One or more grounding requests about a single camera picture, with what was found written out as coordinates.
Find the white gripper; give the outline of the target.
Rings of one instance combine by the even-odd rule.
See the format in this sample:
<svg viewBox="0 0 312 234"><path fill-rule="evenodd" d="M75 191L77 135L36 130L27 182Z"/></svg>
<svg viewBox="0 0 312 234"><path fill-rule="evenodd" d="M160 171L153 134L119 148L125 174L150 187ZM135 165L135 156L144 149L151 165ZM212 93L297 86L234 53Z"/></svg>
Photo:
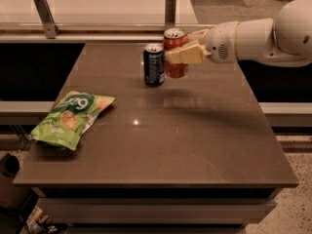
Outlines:
<svg viewBox="0 0 312 234"><path fill-rule="evenodd" d="M172 64L202 63L207 57L216 63L236 62L235 43L238 25L239 22L231 21L218 24L210 31L201 29L189 33L187 35L189 42L198 41L200 44L205 43L206 46L196 43L177 47L166 51L165 58Z"/></svg>

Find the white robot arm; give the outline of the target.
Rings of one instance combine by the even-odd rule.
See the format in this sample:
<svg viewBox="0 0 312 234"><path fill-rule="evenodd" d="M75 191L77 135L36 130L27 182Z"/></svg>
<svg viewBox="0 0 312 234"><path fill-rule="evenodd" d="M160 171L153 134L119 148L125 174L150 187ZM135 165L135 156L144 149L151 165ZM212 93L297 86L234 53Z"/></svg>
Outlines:
<svg viewBox="0 0 312 234"><path fill-rule="evenodd" d="M278 67L312 63L312 0L293 0L276 18L220 23L187 35L165 52L170 63L194 64L253 60Z"/></svg>

